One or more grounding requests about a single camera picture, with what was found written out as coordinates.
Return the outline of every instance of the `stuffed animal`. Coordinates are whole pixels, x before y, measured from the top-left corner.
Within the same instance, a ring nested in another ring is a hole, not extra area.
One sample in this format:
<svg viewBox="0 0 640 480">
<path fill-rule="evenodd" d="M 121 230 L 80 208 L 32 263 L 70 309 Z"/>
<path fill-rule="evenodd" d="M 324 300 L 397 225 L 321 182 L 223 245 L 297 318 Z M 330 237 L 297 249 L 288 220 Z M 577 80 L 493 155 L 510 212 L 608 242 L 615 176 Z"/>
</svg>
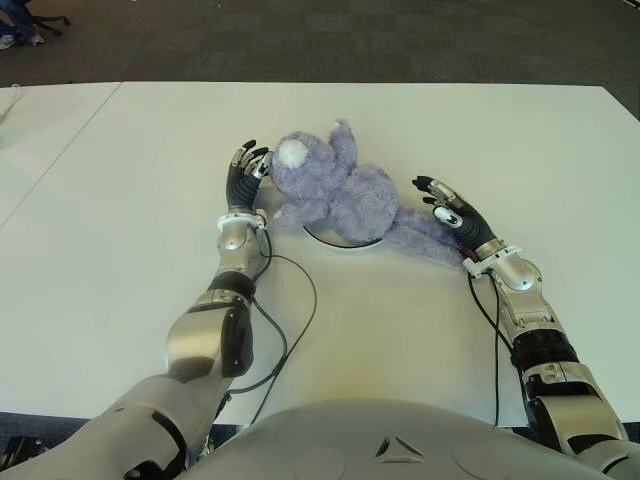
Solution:
<svg viewBox="0 0 640 480">
<path fill-rule="evenodd" d="M 358 166 L 355 138 L 345 120 L 329 143 L 304 132 L 284 137 L 275 149 L 271 177 L 286 197 L 277 224 L 300 228 L 326 218 L 353 242 L 389 240 L 406 253 L 459 267 L 451 232 L 430 215 L 399 205 L 393 181 L 381 168 Z"/>
</svg>

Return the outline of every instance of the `white pompom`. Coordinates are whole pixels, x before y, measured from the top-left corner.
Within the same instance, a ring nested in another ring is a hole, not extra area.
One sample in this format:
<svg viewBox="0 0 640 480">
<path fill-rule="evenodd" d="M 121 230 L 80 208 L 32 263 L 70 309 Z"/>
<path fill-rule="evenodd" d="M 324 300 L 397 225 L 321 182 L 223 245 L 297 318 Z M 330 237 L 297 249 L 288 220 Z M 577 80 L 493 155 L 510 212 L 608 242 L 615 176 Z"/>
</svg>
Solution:
<svg viewBox="0 0 640 480">
<path fill-rule="evenodd" d="M 309 150 L 300 140 L 285 140 L 278 147 L 277 161 L 285 168 L 298 168 L 306 159 Z"/>
</svg>

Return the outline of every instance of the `tabletop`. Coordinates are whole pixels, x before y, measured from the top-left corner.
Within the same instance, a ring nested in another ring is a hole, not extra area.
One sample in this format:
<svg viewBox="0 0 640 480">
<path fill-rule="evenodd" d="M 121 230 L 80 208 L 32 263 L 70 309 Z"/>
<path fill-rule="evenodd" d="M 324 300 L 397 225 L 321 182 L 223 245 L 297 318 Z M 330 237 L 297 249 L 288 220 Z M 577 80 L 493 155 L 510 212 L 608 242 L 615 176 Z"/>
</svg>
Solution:
<svg viewBox="0 0 640 480">
<path fill-rule="evenodd" d="M 117 83 L 0 88 L 0 225 L 118 86 Z"/>
<path fill-rule="evenodd" d="M 439 178 L 522 247 L 621 419 L 640 418 L 640 387 L 621 374 L 640 332 L 640 261 L 624 248 L 640 241 L 640 124 L 598 87 L 462 84 L 122 84 L 0 229 L 0 359 L 14 365 L 0 369 L 0 410 L 91 417 L 161 373 L 169 327 L 218 263 L 232 153 L 297 129 L 324 137 L 336 118 L 405 205 L 419 204 L 411 178 Z M 267 181 L 258 203 L 273 213 L 279 201 Z M 376 397 L 492 420 L 493 333 L 462 273 L 384 242 L 345 253 L 270 231 L 313 277 L 319 306 L 265 415 Z M 274 259 L 256 296 L 293 340 L 311 309 L 304 276 Z M 253 325 L 255 362 L 234 386 L 280 355 L 257 311 Z M 500 361 L 501 424 L 523 425 L 504 351 Z M 234 396 L 219 421 L 248 422 L 264 393 Z"/>
</svg>

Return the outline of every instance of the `gray carpet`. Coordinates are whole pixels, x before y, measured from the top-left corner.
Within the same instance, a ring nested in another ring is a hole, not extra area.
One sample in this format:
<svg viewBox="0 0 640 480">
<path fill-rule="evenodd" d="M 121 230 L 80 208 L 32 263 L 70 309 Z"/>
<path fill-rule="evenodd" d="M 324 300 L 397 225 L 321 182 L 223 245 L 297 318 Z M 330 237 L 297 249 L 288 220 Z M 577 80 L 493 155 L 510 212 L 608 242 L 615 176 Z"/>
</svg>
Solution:
<svg viewBox="0 0 640 480">
<path fill-rule="evenodd" d="M 0 52 L 0 85 L 118 80 L 603 85 L 640 116 L 620 0 L 33 0 L 64 36 Z"/>
</svg>

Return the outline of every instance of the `teddy bear leg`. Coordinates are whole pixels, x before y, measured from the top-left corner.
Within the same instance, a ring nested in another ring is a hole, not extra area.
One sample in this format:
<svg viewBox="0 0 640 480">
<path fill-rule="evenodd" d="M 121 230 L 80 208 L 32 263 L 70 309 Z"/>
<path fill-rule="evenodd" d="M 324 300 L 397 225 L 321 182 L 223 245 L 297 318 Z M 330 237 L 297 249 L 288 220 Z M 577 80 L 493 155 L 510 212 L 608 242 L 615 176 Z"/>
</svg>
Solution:
<svg viewBox="0 0 640 480">
<path fill-rule="evenodd" d="M 346 120 L 338 120 L 329 133 L 329 145 L 336 152 L 338 163 L 347 170 L 351 170 L 358 162 L 356 139 Z"/>
<path fill-rule="evenodd" d="M 398 250 L 429 262 L 462 269 L 462 255 L 455 248 L 411 227 L 394 225 L 384 236 Z"/>
</svg>

